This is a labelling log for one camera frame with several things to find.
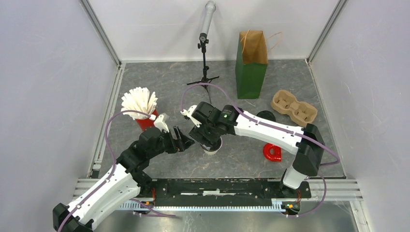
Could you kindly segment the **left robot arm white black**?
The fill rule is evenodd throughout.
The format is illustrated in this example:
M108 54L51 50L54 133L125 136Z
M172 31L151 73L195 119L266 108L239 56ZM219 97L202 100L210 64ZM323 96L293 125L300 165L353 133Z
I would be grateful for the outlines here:
M162 153L183 152L195 141L174 127L170 132L150 127L142 132L116 159L110 170L84 194L53 209L53 227L58 232L92 232L124 202L146 197L152 191L152 178L144 173L149 161Z

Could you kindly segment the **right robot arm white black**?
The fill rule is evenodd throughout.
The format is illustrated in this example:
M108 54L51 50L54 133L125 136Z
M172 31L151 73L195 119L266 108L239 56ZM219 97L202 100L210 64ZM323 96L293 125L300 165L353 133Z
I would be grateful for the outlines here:
M313 124L307 124L304 128L288 126L232 105L219 110L204 101L182 110L181 114L193 122L194 127L189 135L209 155L217 153L222 146L221 137L228 134L254 138L293 154L295 159L279 184L279 191L285 197L292 197L307 177L318 174L325 143Z

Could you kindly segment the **black plastic cup lid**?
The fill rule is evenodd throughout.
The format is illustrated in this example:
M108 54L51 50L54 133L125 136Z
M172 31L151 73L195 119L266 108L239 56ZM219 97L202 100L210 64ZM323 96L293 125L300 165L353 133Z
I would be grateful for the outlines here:
M276 122L276 117L274 114L268 110L260 111L257 115L257 117Z

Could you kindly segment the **green brown paper bag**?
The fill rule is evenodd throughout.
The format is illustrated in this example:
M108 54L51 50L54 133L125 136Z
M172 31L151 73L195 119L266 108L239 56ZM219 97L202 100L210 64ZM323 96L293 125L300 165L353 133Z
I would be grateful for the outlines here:
M257 99L262 91L268 67L266 37L262 30L239 33L235 79L238 99Z

